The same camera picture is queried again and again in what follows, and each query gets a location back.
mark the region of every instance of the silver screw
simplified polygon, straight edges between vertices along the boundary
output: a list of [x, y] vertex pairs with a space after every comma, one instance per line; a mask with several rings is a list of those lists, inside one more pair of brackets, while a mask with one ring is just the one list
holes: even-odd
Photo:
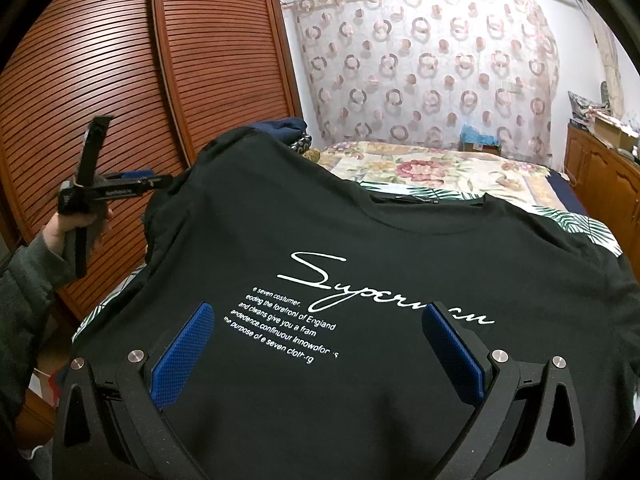
[[566, 361], [562, 359], [559, 355], [551, 359], [551, 362], [554, 364], [556, 368], [564, 368], [566, 366]]
[[71, 368], [73, 370], [79, 370], [84, 366], [84, 359], [81, 357], [76, 357], [73, 361], [71, 361]]
[[129, 352], [127, 359], [130, 363], [139, 363], [145, 358], [145, 353], [142, 350], [132, 350]]
[[509, 355], [504, 350], [494, 350], [491, 352], [491, 357], [499, 363], [504, 363], [509, 359]]

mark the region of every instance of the green sweatshirt sleeve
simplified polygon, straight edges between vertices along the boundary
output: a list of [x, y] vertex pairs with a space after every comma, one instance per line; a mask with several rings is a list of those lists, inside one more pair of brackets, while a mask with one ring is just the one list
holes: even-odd
[[36, 363], [54, 291], [73, 279], [42, 233], [19, 248], [0, 276], [0, 424], [11, 433]]

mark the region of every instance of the curtain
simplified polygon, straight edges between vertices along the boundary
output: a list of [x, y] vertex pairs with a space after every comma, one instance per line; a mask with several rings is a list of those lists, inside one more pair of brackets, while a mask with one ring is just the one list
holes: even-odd
[[548, 164], [558, 49], [535, 0], [293, 3], [325, 145], [457, 149], [464, 123]]
[[611, 115], [621, 119], [625, 113], [625, 97], [622, 93], [622, 82], [620, 80], [620, 67], [618, 65], [618, 50], [616, 48], [616, 38], [609, 28], [609, 25], [600, 17], [596, 9], [587, 0], [575, 0], [580, 10], [589, 20], [596, 45], [604, 65], [605, 79], [607, 81], [607, 92], [609, 93], [609, 105]]

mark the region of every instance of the black t-shirt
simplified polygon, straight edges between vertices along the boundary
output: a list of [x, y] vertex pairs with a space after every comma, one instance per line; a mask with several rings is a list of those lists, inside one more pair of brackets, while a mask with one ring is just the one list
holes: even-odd
[[421, 328], [442, 301], [491, 349], [565, 358], [588, 478], [633, 424], [640, 291], [626, 257], [503, 200], [414, 203], [267, 134], [206, 146], [146, 212], [148, 265], [76, 339], [149, 351], [201, 302], [213, 334], [165, 413], [213, 478], [424, 478], [472, 414]]

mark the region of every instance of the wooden sliding door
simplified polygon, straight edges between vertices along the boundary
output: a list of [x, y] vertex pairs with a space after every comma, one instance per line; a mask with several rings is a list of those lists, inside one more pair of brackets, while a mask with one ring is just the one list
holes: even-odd
[[[180, 173], [229, 128], [294, 115], [272, 0], [54, 0], [0, 74], [0, 176], [30, 241], [55, 211], [84, 127], [112, 114], [100, 171]], [[148, 197], [62, 298], [78, 318], [141, 261]]]

